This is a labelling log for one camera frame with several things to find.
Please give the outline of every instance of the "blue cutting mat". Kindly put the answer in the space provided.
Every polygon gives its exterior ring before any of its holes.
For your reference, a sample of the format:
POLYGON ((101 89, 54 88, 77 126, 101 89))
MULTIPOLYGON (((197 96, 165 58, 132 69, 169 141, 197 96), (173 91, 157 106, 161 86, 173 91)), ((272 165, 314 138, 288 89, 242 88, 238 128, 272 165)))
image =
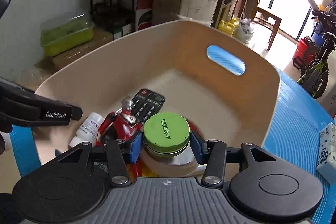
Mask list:
MULTIPOLYGON (((274 118, 264 148, 293 164, 316 174, 319 132, 332 119, 300 86, 287 75, 279 72, 281 88, 274 118)), ((38 168, 37 152, 31 130, 14 127, 14 155, 21 176, 38 168)), ((336 184, 330 186, 318 173, 323 184, 324 196, 313 221, 330 223, 335 210, 336 184)))

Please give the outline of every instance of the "white bottle cap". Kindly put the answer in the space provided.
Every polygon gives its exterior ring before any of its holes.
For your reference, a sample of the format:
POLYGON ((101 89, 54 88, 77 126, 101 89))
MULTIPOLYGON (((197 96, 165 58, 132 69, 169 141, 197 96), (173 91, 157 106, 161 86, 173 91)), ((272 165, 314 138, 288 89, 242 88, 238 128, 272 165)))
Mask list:
POLYGON ((75 136, 75 137, 73 137, 72 141, 69 143, 69 146, 74 147, 77 144, 80 144, 82 142, 85 142, 85 140, 81 139, 80 137, 75 136))
POLYGON ((96 113, 96 112, 92 112, 89 115, 89 117, 91 119, 95 119, 99 124, 101 124, 104 121, 104 118, 101 115, 99 115, 98 113, 96 113))

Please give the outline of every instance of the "clear plastic lid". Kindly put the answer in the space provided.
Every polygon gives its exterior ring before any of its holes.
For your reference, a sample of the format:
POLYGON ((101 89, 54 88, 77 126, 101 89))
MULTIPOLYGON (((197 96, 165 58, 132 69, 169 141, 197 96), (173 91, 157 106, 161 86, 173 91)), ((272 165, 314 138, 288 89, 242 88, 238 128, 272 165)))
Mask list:
POLYGON ((92 27, 90 17, 84 13, 66 13, 41 24, 41 46, 92 27))

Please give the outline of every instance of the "basket handle hole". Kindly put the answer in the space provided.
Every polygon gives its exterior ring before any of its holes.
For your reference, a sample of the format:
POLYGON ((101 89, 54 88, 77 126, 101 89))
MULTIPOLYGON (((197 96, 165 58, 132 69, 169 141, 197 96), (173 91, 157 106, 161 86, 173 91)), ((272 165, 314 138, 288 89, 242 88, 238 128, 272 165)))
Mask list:
POLYGON ((216 45, 207 48, 207 56, 234 75, 242 75, 246 70, 246 65, 241 59, 216 45))

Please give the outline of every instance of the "metal screw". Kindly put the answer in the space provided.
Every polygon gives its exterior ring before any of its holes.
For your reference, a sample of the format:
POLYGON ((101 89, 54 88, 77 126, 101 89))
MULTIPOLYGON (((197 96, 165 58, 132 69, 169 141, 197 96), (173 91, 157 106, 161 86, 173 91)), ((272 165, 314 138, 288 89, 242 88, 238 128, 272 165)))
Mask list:
POLYGON ((207 176, 205 177, 204 181, 208 184, 218 184, 221 182, 221 179, 216 176, 207 176))
POLYGON ((115 176, 112 178, 112 182, 115 184, 122 185, 128 182, 128 178, 125 176, 115 176))

